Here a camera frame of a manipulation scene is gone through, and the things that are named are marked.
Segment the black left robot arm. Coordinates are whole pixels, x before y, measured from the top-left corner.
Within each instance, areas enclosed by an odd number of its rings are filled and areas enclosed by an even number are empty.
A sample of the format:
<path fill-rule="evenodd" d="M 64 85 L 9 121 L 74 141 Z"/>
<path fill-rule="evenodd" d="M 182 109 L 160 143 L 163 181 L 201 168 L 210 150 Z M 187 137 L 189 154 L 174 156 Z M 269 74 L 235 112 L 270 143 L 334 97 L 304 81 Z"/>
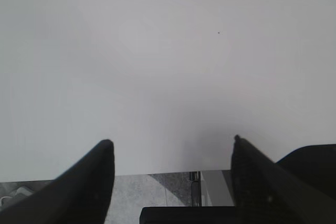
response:
<path fill-rule="evenodd" d="M 278 162 L 235 136 L 233 207 L 145 207 L 140 223 L 335 223 L 335 145 L 299 148 Z M 104 223 L 114 146 L 100 141 L 41 191 L 1 211 L 1 223 Z"/>

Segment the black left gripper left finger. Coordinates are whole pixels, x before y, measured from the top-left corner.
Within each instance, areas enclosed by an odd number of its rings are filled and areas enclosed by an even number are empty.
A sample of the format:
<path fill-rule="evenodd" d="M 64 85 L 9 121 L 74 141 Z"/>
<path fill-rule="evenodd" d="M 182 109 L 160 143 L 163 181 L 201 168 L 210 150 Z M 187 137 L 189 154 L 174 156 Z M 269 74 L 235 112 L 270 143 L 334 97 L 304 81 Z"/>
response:
<path fill-rule="evenodd" d="M 104 223 L 114 184 L 114 146 L 100 141 L 74 166 L 1 211 L 1 223 Z"/>

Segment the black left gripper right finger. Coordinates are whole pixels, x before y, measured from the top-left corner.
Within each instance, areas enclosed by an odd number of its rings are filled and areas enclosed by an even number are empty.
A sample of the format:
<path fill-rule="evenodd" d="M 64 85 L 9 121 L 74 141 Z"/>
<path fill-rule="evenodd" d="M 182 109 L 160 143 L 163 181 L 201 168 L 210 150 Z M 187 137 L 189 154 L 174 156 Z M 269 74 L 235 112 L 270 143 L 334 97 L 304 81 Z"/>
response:
<path fill-rule="evenodd" d="M 296 149 L 273 162 L 235 136 L 231 178 L 242 223 L 335 223 L 335 145 Z"/>

